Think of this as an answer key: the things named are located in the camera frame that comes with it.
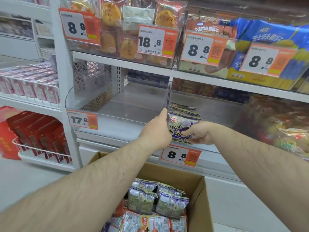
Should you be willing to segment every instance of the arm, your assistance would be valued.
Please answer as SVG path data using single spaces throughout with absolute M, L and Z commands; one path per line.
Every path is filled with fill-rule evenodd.
M 201 121 L 183 135 L 191 143 L 215 144 L 247 187 L 291 230 L 309 228 L 309 164 L 279 148 L 223 125 Z
M 100 231 L 150 155 L 172 140 L 167 110 L 140 137 L 0 214 L 0 231 Z

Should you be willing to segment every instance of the open cardboard box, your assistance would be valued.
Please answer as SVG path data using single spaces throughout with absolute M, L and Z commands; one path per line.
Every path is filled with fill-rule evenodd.
M 97 152 L 89 164 L 106 155 L 108 153 Z M 145 163 L 137 177 L 185 191 L 190 198 L 187 206 L 188 232 L 214 232 L 205 177 L 151 163 Z

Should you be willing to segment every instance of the tiled floor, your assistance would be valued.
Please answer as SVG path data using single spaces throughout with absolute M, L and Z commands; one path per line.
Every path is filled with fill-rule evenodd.
M 0 212 L 67 174 L 68 172 L 27 164 L 21 160 L 7 160 L 0 157 Z M 214 223 L 214 232 L 247 231 Z

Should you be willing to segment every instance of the price tag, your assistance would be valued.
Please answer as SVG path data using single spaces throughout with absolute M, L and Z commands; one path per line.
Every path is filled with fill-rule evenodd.
M 192 149 L 169 144 L 164 148 L 160 160 L 195 167 L 201 154 L 200 149 Z
M 178 30 L 139 25 L 137 52 L 173 58 Z
M 181 60 L 219 66 L 228 38 L 187 32 Z
M 101 45 L 100 19 L 94 13 L 59 8 L 67 39 Z
M 66 110 L 70 125 L 88 129 L 98 129 L 98 118 L 96 114 Z
M 279 77 L 296 49 L 252 43 L 240 71 Z

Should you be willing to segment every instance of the hand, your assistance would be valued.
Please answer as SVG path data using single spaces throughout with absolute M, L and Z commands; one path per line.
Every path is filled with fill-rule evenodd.
M 192 144 L 214 144 L 209 130 L 214 125 L 212 122 L 200 121 L 199 123 L 192 125 L 188 130 L 182 131 L 183 136 L 192 135 L 189 138 L 189 142 Z
M 168 110 L 164 108 L 160 115 L 153 118 L 148 124 L 145 125 L 141 134 L 141 138 L 147 138 L 149 143 L 154 144 L 156 150 L 166 148 L 172 141 L 172 135 L 168 131 L 167 124 Z

